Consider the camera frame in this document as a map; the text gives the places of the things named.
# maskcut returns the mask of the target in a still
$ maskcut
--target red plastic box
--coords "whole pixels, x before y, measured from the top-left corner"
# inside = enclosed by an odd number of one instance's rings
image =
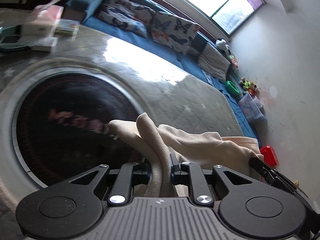
[[[271,146],[265,146],[260,149],[261,154],[264,156],[264,162],[271,167],[279,166],[279,161],[276,156],[275,150]]]

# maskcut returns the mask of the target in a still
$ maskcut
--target beige cloth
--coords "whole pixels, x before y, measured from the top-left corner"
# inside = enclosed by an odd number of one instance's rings
[[[146,113],[137,122],[113,120],[108,125],[111,133],[140,152],[151,164],[151,178],[145,197],[176,196],[171,184],[170,153],[179,162],[198,163],[203,169],[221,164],[244,175],[258,179],[249,167],[249,159],[260,155],[256,139],[248,137],[220,137],[217,132],[189,134],[169,125],[158,128]]]

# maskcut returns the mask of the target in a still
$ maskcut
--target metal screw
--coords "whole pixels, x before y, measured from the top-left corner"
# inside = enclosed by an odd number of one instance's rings
[[[114,195],[114,196],[111,196],[109,198],[110,202],[112,203],[115,203],[115,204],[120,204],[120,203],[123,203],[125,201],[125,197],[124,196],[121,196],[121,195]]]
[[[201,195],[201,196],[197,197],[196,200],[199,203],[206,204],[206,203],[209,203],[212,201],[212,197],[209,197],[207,195]]]

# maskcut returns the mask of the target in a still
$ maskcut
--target teal object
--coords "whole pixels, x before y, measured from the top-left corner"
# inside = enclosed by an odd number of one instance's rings
[[[233,96],[237,96],[240,94],[239,90],[236,88],[236,86],[230,82],[230,81],[227,81],[226,82],[226,88],[227,88],[227,91],[233,95]]]

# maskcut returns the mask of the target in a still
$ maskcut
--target blue sofa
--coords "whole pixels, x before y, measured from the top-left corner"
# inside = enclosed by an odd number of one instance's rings
[[[159,57],[176,65],[180,69],[183,69],[184,71],[199,78],[203,82],[206,82],[207,84],[210,84],[213,87],[216,87],[220,92],[222,92],[225,95],[226,99],[228,100],[240,124],[240,127],[243,131],[244,136],[257,138],[256,133],[248,124],[238,104],[232,98],[232,96],[227,92],[225,85],[219,83],[218,79],[212,77],[207,73],[204,73],[202,69],[197,65],[196,56],[191,54],[187,54],[187,55],[180,54],[167,46],[154,42],[151,36],[148,36],[148,38],[143,38],[135,33],[120,29],[115,25],[111,25],[106,22],[103,22],[102,20],[97,18],[97,15],[104,1],[105,0],[69,0],[65,4],[65,8],[70,8],[77,12],[84,12],[85,13],[84,20],[82,21],[82,24],[84,26],[99,30],[104,33],[108,33],[116,38],[127,41],[146,51],[156,54]],[[148,6],[155,11],[162,11],[162,12],[167,12],[172,14],[172,12],[168,11],[166,8],[162,7],[161,5],[151,0],[130,0],[130,1]],[[215,48],[217,48],[214,43],[212,43],[200,32],[197,32],[195,38],[191,43],[191,47],[195,49],[197,52],[201,53],[205,45],[207,44],[207,42],[209,42]]]

